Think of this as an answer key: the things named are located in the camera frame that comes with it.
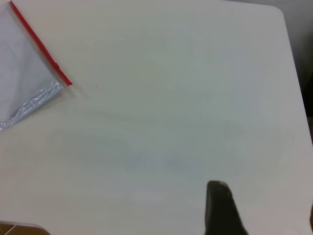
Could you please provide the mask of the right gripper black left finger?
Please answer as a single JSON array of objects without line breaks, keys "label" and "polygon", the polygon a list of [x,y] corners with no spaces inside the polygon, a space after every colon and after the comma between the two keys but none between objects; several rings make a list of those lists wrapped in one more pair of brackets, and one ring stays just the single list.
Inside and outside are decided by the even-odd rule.
[{"label": "right gripper black left finger", "polygon": [[246,235],[232,192],[222,181],[209,181],[205,206],[206,235]]}]

